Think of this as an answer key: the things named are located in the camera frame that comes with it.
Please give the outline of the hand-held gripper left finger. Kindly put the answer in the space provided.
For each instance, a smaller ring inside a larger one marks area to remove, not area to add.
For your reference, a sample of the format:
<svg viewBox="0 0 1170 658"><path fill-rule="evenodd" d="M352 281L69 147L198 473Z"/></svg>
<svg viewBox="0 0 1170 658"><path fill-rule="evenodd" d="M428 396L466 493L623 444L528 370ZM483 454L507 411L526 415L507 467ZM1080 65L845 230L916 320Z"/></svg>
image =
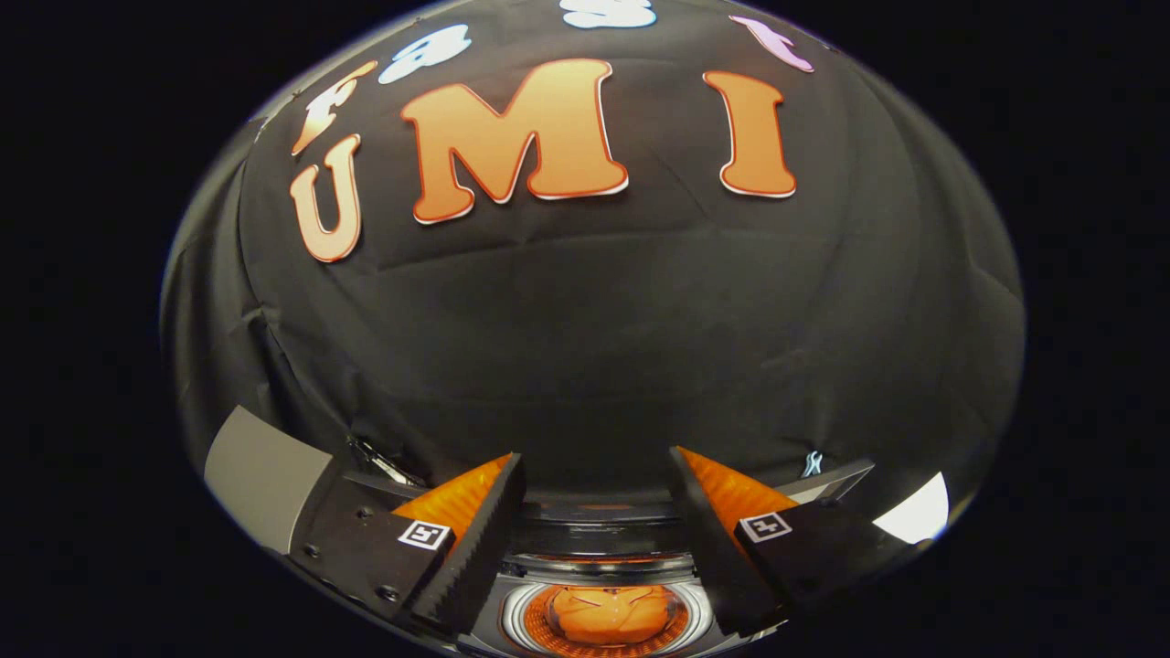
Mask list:
<svg viewBox="0 0 1170 658"><path fill-rule="evenodd" d="M330 484L289 561L340 599L402 631L472 632L526 492L519 454L486 462L410 503L346 477Z"/></svg>

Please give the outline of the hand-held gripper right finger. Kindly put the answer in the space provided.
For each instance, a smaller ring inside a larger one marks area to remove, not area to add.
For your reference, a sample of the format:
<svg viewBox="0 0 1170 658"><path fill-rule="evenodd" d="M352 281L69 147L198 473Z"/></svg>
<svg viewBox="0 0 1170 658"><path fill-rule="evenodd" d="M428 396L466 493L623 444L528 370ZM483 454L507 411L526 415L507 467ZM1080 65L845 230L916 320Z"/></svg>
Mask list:
<svg viewBox="0 0 1170 658"><path fill-rule="evenodd" d="M750 635L844 602L932 540L932 469L786 446L755 462L674 446L667 486L718 628Z"/></svg>

